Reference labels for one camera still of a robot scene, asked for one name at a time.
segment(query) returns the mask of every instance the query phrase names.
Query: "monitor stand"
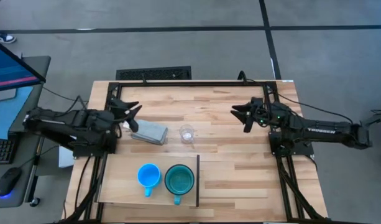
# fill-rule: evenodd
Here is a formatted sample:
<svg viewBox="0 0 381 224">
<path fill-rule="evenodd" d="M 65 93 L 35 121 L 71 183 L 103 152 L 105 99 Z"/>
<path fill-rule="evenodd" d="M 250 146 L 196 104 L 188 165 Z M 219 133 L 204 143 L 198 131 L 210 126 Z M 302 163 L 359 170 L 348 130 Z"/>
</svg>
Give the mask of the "monitor stand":
<svg viewBox="0 0 381 224">
<path fill-rule="evenodd" d="M 15 96 L 16 96 L 16 89 L 0 91 L 0 101 L 15 98 Z"/>
</svg>

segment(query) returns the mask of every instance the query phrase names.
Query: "robotic arm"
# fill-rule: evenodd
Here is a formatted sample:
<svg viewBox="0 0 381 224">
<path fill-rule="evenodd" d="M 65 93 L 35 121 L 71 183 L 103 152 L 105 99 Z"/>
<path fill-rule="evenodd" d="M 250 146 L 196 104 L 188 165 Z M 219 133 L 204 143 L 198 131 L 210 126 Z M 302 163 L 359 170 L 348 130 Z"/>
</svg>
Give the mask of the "robotic arm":
<svg viewBox="0 0 381 224">
<path fill-rule="evenodd" d="M 23 125 L 26 130 L 72 150 L 75 157 L 102 156 L 105 151 L 115 152 L 121 135 L 119 123 L 126 121 L 133 132 L 138 131 L 134 117 L 142 106 L 133 108 L 138 103 L 125 103 L 112 96 L 109 111 L 84 109 L 62 113 L 35 108 L 26 114 Z"/>
<path fill-rule="evenodd" d="M 280 131 L 281 147 L 290 150 L 298 142 L 338 142 L 355 149 L 366 149 L 372 144 L 369 131 L 359 124 L 348 122 L 316 121 L 298 116 L 287 105 L 274 102 L 266 105 L 262 98 L 251 98 L 245 105 L 232 107 L 231 113 L 249 133 L 256 122 L 261 127 L 271 126 Z"/>
</svg>

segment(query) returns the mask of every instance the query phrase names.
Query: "clear glass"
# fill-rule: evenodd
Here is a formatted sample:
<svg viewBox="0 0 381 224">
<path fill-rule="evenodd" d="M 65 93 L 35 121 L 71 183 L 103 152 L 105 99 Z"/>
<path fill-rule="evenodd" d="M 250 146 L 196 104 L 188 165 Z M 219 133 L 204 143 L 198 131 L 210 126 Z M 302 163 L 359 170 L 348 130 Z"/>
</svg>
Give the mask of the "clear glass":
<svg viewBox="0 0 381 224">
<path fill-rule="evenodd" d="M 190 126 L 189 124 L 183 125 L 182 127 L 180 127 L 179 133 L 183 143 L 186 143 L 186 144 L 193 143 L 194 137 L 195 137 L 195 131 L 192 126 Z"/>
</svg>

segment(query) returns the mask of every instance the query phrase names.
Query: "desk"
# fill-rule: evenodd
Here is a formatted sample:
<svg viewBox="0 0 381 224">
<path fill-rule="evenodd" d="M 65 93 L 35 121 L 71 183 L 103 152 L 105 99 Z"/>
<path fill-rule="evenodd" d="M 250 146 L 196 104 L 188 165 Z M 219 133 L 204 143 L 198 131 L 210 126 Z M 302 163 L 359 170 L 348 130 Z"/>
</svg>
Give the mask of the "desk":
<svg viewBox="0 0 381 224">
<path fill-rule="evenodd" d="M 89 108 L 103 110 L 109 82 L 94 82 Z M 279 94 L 298 100 L 295 84 L 277 81 Z M 269 128 L 254 125 L 243 133 L 243 125 L 230 114 L 232 105 L 242 105 L 251 96 L 263 97 L 259 86 L 124 87 L 121 100 L 140 101 L 138 119 L 168 126 L 168 144 L 154 146 L 123 133 L 116 154 L 164 156 L 200 155 L 200 207 L 156 207 L 153 205 L 104 204 L 102 222 L 263 222 L 286 221 L 276 160 L 271 155 Z M 301 114 L 298 104 L 283 98 Z M 181 125 L 195 129 L 194 146 L 177 138 Z M 78 181 L 86 158 L 75 161 L 66 197 L 68 214 L 73 212 Z M 305 156 L 293 156 L 298 185 L 318 213 L 327 216 L 314 164 Z M 81 183 L 79 202 L 90 186 L 88 164 Z M 296 207 L 290 193 L 293 216 Z M 91 218 L 95 218 L 96 205 Z"/>
<path fill-rule="evenodd" d="M 49 56 L 41 57 L 25 57 L 23 61 L 30 65 L 35 71 L 37 71 L 41 76 L 46 77 L 51 58 Z M 24 116 L 26 112 L 37 106 L 42 90 L 42 84 L 33 86 L 28 99 L 24 103 L 21 111 L 17 115 L 15 121 L 13 122 L 10 132 L 23 132 L 24 128 L 22 125 Z M 18 167 L 23 162 L 27 161 L 31 157 L 35 156 L 35 152 L 39 145 L 40 137 L 33 134 L 23 133 L 19 145 L 17 147 L 17 152 L 12 164 L 0 165 L 0 176 L 2 176 L 9 168 Z M 33 163 L 28 162 L 26 165 L 22 166 L 22 175 L 15 185 L 12 195 L 8 198 L 0 198 L 0 208 L 6 207 L 17 207 L 23 203 L 24 195 L 27 189 L 27 184 L 29 183 L 30 173 L 33 168 Z"/>
</svg>

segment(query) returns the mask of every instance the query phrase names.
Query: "wooden table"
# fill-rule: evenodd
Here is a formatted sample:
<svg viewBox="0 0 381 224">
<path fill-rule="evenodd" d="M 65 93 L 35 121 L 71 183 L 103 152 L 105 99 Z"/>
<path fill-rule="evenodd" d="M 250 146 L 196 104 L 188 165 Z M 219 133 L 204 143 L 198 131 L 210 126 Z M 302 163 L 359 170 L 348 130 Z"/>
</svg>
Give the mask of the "wooden table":
<svg viewBox="0 0 381 224">
<path fill-rule="evenodd" d="M 103 110 L 108 81 L 94 82 L 88 108 Z M 298 101 L 293 82 L 277 81 L 279 94 Z M 167 125 L 168 144 L 154 146 L 123 135 L 117 154 L 164 156 L 200 155 L 200 207 L 105 204 L 102 222 L 262 222 L 286 221 L 276 160 L 271 155 L 269 128 L 254 125 L 248 134 L 230 114 L 232 105 L 263 97 L 257 86 L 125 87 L 121 99 L 143 105 L 137 118 Z M 281 102 L 301 114 L 298 104 Z M 194 145 L 177 138 L 181 125 L 195 129 Z M 305 156 L 293 156 L 298 185 L 316 211 L 327 216 L 316 167 Z M 66 197 L 73 212 L 76 190 L 86 158 L 75 161 Z M 79 202 L 90 186 L 93 159 L 85 170 Z M 289 190 L 293 216 L 296 207 Z M 96 215 L 93 205 L 91 218 Z"/>
</svg>

